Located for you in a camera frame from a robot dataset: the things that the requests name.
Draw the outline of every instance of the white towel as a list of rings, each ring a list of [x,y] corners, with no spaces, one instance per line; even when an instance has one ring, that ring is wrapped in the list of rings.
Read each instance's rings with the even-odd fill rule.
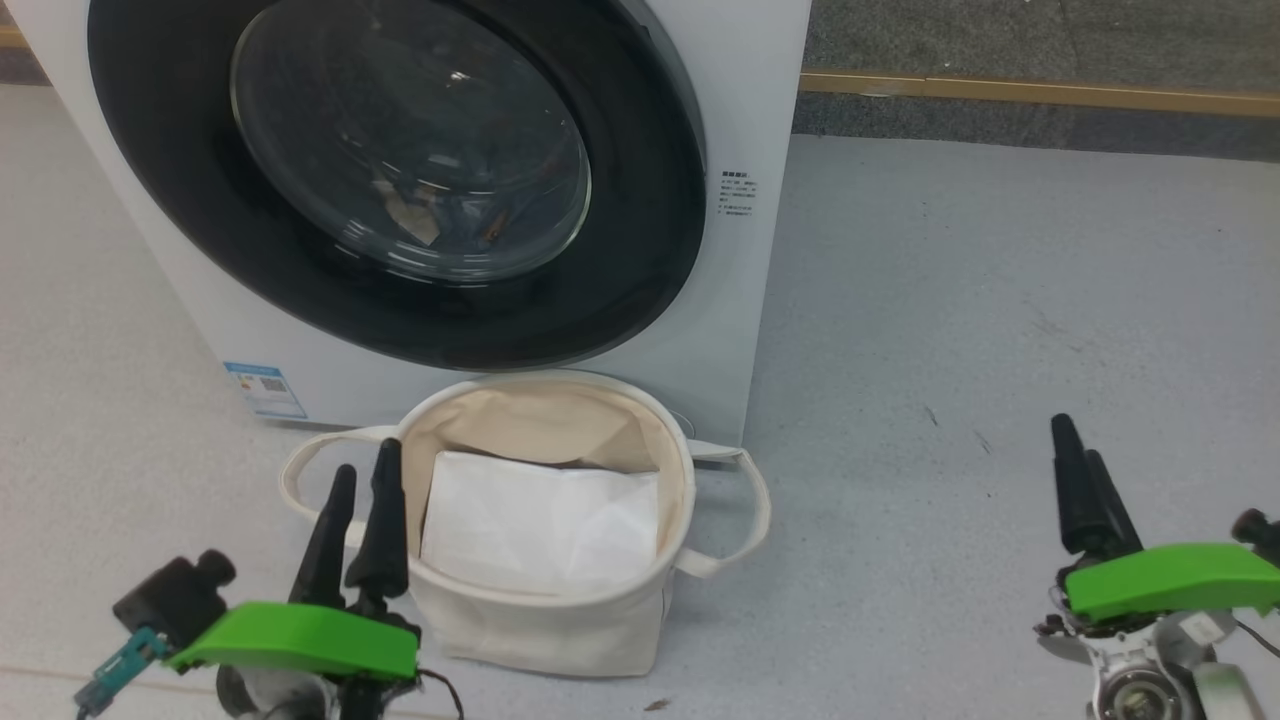
[[[625,583],[658,553],[658,474],[435,456],[421,559],[460,580],[539,594]]]

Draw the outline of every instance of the front-loading washing machine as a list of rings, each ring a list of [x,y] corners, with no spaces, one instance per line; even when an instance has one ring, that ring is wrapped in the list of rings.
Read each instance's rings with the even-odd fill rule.
[[[8,0],[268,418],[475,373],[742,433],[809,0]]]

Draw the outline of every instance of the gray floor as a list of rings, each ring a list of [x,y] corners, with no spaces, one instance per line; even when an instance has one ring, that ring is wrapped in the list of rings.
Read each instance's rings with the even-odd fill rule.
[[[1272,0],[814,0],[806,64],[1280,91]]]
[[[110,603],[172,556],[287,593],[307,528],[274,474],[310,433],[248,415],[52,91],[0,87],[0,716],[69,717]],[[1030,632],[1066,561],[1048,418],[1149,543],[1280,514],[1277,191],[1263,164],[794,138],[748,428],[767,546],[681,579],[648,678],[422,661],[480,720],[1079,717],[1088,673]],[[746,497],[699,482],[694,543],[727,548]],[[1222,655],[1280,707],[1274,660]],[[108,717],[220,716],[209,673],[147,679]]]
[[[13,15],[0,0],[0,26],[12,26]],[[47,85],[40,63],[27,49],[0,47],[0,85]]]
[[[791,132],[1280,161],[1280,118],[801,92]]]

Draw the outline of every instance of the cable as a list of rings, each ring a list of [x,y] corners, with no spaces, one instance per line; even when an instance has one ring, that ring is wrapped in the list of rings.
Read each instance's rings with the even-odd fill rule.
[[[453,697],[453,707],[458,710],[458,720],[466,720],[466,715],[462,712],[462,698],[458,697],[458,691],[453,689],[453,683],[451,683],[448,678],[440,675],[439,673],[433,673],[426,667],[420,667],[417,674],[419,676],[428,676],[433,680],[444,683],[444,687],[449,688],[449,694]]]
[[[1249,633],[1249,637],[1252,637],[1253,639],[1258,641],[1258,644],[1262,646],[1262,650],[1270,652],[1271,655],[1274,655],[1276,657],[1280,657],[1280,647],[1276,647],[1276,646],[1271,644],[1270,642],[1267,642],[1267,639],[1263,638],[1261,634],[1258,634],[1257,630],[1254,630],[1253,628],[1245,625],[1244,623],[1240,623],[1239,620],[1236,620],[1235,624],[1239,625],[1239,628],[1242,630],[1244,630],[1245,633]]]
[[[1048,587],[1048,601],[1062,614],[1062,623],[1073,632],[1079,632],[1082,625],[1075,615],[1071,615],[1071,606],[1066,602],[1066,593],[1056,583]]]

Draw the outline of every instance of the blue sticker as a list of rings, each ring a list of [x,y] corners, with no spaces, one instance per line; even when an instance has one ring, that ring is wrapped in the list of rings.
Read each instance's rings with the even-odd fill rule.
[[[284,374],[278,368],[242,363],[223,363],[223,365],[239,383],[241,392],[255,415],[289,420],[307,419],[302,405],[293,396],[289,383],[284,382]]]

